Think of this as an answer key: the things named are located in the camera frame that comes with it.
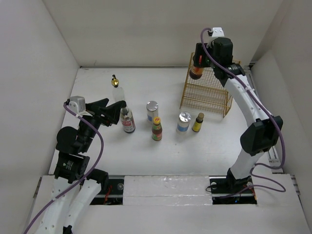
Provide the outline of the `red lid chili sauce jar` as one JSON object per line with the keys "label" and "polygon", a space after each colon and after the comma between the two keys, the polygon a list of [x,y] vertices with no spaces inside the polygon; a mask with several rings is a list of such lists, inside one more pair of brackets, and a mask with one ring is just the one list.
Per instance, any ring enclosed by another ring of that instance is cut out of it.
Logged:
{"label": "red lid chili sauce jar", "polygon": [[202,77],[203,70],[204,68],[192,66],[189,71],[189,76],[194,80],[200,79]]}

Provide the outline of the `silver lid spice shaker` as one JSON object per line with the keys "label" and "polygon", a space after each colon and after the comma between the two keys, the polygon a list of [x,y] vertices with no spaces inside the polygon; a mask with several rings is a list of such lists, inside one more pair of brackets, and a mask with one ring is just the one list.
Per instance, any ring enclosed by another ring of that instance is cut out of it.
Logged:
{"label": "silver lid spice shaker", "polygon": [[146,104],[147,119],[150,123],[158,116],[158,103],[156,101],[148,101]]}

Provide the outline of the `silver lid salt shaker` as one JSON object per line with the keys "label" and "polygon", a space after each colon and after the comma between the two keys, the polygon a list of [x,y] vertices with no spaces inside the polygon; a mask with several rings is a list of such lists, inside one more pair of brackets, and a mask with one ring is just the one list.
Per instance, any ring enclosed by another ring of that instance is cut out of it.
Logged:
{"label": "silver lid salt shaker", "polygon": [[178,116],[176,132],[185,134],[188,131],[192,116],[189,112],[181,112]]}

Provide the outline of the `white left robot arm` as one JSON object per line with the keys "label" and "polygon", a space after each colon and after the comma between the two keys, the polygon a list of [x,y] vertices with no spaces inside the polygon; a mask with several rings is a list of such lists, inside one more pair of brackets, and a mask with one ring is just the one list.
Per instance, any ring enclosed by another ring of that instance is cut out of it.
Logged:
{"label": "white left robot arm", "polygon": [[78,128],[63,127],[57,134],[58,160],[53,173],[50,201],[35,215],[41,217],[37,234],[74,234],[88,206],[97,194],[111,191],[108,173],[96,169],[104,151],[100,126],[110,127],[119,121],[126,102],[111,105],[105,98],[86,103],[84,97],[67,99],[64,109],[79,119]]}

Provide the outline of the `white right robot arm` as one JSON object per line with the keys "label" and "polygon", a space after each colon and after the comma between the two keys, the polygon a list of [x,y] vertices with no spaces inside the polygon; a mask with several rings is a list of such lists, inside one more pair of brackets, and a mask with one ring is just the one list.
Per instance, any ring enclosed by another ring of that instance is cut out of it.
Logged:
{"label": "white right robot arm", "polygon": [[253,170],[260,166],[259,159],[278,141],[282,144],[283,120],[272,115],[256,97],[246,73],[240,64],[233,62],[233,43],[229,38],[218,37],[196,44],[190,76],[199,79],[199,71],[212,68],[214,76],[237,102],[247,123],[240,137],[241,152],[225,179],[212,182],[212,192],[220,192],[223,198],[241,194],[256,185],[251,183]]}

